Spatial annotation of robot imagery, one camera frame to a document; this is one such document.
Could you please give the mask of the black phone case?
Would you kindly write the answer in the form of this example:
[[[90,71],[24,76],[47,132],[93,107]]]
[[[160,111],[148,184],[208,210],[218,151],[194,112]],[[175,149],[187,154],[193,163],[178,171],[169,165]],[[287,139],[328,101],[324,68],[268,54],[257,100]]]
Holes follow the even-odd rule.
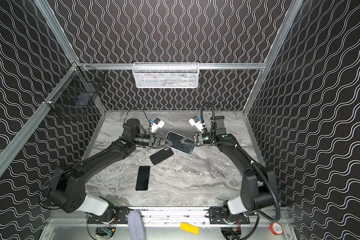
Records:
[[[171,158],[173,155],[173,150],[170,147],[166,147],[151,155],[150,160],[153,165],[158,165],[161,162]]]

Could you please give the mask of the blue phone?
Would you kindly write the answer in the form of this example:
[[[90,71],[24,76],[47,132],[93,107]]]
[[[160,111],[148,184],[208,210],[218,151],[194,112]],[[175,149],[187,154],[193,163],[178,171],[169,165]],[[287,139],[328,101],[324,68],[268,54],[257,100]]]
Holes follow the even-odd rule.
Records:
[[[175,149],[187,155],[192,155],[194,153],[195,146],[181,144],[181,139],[183,139],[184,137],[185,136],[182,136],[172,131],[169,131],[166,136],[168,140],[173,142],[173,145],[170,146],[172,149]]]

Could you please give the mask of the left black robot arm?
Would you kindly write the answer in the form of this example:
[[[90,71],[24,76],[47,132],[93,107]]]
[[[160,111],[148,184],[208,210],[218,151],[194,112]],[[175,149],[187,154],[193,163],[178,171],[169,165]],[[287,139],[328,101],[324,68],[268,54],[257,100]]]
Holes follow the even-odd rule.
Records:
[[[171,146],[172,141],[147,133],[138,119],[129,119],[123,124],[122,135],[105,150],[71,166],[58,166],[49,184],[48,200],[66,213],[80,211],[110,218],[114,205],[87,194],[85,185],[106,167],[129,157],[137,145],[162,149]]]

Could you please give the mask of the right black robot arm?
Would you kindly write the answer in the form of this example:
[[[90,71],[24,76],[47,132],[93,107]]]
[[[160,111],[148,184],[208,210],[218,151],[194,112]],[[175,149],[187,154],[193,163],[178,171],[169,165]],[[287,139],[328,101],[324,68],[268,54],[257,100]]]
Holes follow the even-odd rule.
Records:
[[[271,222],[279,221],[281,206],[274,170],[256,162],[240,146],[236,137],[227,133],[224,119],[223,116],[211,117],[211,128],[207,129],[203,118],[191,118],[189,123],[198,132],[183,138],[182,143],[193,139],[192,145],[196,147],[217,147],[242,174],[240,195],[225,203],[229,215],[257,213]]]

